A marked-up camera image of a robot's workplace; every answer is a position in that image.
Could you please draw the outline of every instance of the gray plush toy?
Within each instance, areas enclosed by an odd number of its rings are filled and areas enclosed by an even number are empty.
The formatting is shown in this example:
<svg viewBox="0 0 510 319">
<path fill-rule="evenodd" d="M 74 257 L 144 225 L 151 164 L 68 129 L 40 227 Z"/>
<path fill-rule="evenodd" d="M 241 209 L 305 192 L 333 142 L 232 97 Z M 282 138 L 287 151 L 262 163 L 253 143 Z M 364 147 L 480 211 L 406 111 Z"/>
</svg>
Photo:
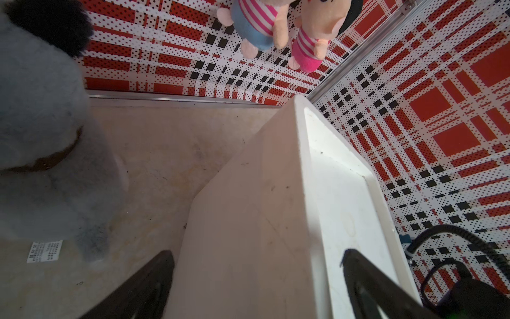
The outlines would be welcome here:
<svg viewBox="0 0 510 319">
<path fill-rule="evenodd" d="M 77 0 L 0 0 L 0 235 L 108 251 L 125 169 L 92 118 L 73 57 L 93 33 Z"/>
</svg>

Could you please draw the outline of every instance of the black cable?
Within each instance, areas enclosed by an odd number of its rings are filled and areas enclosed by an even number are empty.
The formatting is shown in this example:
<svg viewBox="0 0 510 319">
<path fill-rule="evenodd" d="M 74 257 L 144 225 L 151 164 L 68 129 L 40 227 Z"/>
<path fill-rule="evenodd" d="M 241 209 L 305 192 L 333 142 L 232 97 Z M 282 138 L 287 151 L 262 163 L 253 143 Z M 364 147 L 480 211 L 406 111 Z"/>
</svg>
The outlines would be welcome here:
<svg viewBox="0 0 510 319">
<path fill-rule="evenodd" d="M 499 270 L 501 270 L 506 279 L 510 281 L 510 265 L 503 257 L 503 255 L 498 255 L 498 253 L 491 246 L 489 246 L 489 244 L 487 244 L 475 234 L 455 225 L 436 225 L 425 230 L 423 233 L 418 235 L 418 237 L 416 237 L 416 239 L 413 240 L 413 242 L 405 250 L 407 259 L 412 259 L 414 253 L 427 239 L 440 233 L 451 233 L 460 236 L 472 243 L 476 248 L 480 249 L 490 260 L 492 260 L 492 262 L 499 268 Z"/>
<path fill-rule="evenodd" d="M 434 267 L 432 267 L 432 269 L 428 272 L 427 277 L 425 277 L 425 279 L 421 283 L 421 287 L 420 287 L 420 293 L 421 293 L 421 298 L 423 300 L 423 304 L 425 307 L 427 307 L 430 310 L 434 310 L 436 308 L 436 306 L 427 298 L 427 295 L 425 294 L 425 287 L 426 287 L 426 285 L 428 285 L 428 281 L 432 278 L 434 273 L 436 271 L 438 271 L 439 268 L 441 268 L 444 265 L 455 265 L 457 267 L 458 274 L 461 277 L 461 279 L 473 278 L 471 276 L 471 273 L 469 272 L 468 268 L 466 267 L 466 265 L 464 265 L 463 263 L 461 263 L 460 261 L 457 261 L 457 260 L 452 260 L 452 259 L 443 260 L 440 263 L 438 263 L 437 265 L 435 265 Z"/>
</svg>

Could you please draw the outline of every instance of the plush doll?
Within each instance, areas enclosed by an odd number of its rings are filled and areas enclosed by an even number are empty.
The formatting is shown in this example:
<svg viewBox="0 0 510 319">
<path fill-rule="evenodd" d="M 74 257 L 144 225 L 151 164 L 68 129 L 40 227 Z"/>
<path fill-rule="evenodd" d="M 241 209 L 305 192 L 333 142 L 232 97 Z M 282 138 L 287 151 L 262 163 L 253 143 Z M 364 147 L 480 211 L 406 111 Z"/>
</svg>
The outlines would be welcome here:
<svg viewBox="0 0 510 319">
<path fill-rule="evenodd" d="M 287 13 L 292 0 L 234 0 L 232 8 L 220 8 L 216 12 L 224 26 L 236 28 L 243 39 L 241 53 L 253 59 L 259 50 L 276 46 L 282 49 L 289 42 Z"/>
<path fill-rule="evenodd" d="M 331 40 L 344 32 L 359 16 L 363 0 L 305 0 L 301 16 L 294 24 L 300 28 L 291 46 L 289 68 L 310 73 L 326 57 Z"/>
<path fill-rule="evenodd" d="M 108 251 L 127 175 L 92 118 L 73 57 L 93 34 L 78 0 L 0 3 L 0 235 Z"/>
</svg>

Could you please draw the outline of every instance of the dotted pattern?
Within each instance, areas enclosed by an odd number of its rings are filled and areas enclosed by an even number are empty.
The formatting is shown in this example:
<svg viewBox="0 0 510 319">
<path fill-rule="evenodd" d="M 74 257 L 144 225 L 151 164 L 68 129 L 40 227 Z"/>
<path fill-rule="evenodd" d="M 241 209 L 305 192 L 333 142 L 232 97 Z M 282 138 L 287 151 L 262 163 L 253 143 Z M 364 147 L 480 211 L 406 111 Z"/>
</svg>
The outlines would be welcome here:
<svg viewBox="0 0 510 319">
<path fill-rule="evenodd" d="M 290 48 L 259 52 L 247 60 L 234 27 L 216 19 L 232 0 L 81 0 L 94 24 L 83 58 L 88 89 L 224 97 L 283 105 L 309 94 L 381 25 L 401 0 L 367 0 L 358 19 L 331 42 L 319 69 L 287 67 Z M 299 0 L 292 3 L 290 38 L 298 29 Z"/>
<path fill-rule="evenodd" d="M 433 0 L 316 104 L 374 168 L 400 235 L 454 224 L 508 259 L 509 25 L 510 0 Z M 417 286 L 448 258 L 510 296 L 483 253 L 447 234 L 417 252 Z M 426 293 L 437 302 L 458 279 L 446 266 Z"/>
</svg>

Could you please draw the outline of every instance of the dirty floor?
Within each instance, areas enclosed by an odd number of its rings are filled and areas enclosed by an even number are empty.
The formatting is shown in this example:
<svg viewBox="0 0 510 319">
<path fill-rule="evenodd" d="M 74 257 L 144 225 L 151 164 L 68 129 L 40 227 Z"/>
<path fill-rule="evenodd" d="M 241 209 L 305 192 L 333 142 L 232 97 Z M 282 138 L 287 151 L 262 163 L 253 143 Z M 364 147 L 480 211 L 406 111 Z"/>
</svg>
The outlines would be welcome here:
<svg viewBox="0 0 510 319">
<path fill-rule="evenodd" d="M 159 251 L 178 259 L 193 198 L 276 111 L 94 108 L 130 178 L 110 254 L 86 264 L 64 241 L 58 261 L 28 264 L 30 242 L 0 240 L 0 317 L 77 318 Z"/>
</svg>

